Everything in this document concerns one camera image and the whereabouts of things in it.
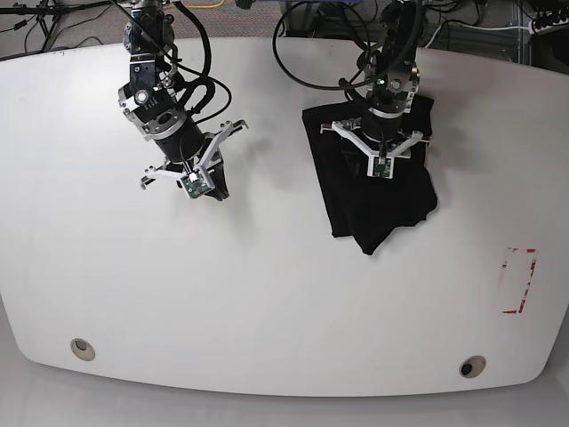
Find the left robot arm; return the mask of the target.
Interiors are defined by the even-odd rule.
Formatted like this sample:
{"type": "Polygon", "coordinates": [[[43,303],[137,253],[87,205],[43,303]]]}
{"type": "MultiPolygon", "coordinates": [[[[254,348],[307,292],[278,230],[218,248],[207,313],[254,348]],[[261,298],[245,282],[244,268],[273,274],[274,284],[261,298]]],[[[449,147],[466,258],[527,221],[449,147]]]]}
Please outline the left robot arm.
{"type": "Polygon", "coordinates": [[[364,95],[354,93],[361,111],[360,131],[379,149],[390,151],[404,132],[404,115],[411,112],[420,73],[416,50],[424,23],[422,1],[393,1],[381,13],[385,29],[381,46],[366,55],[364,95]]]}

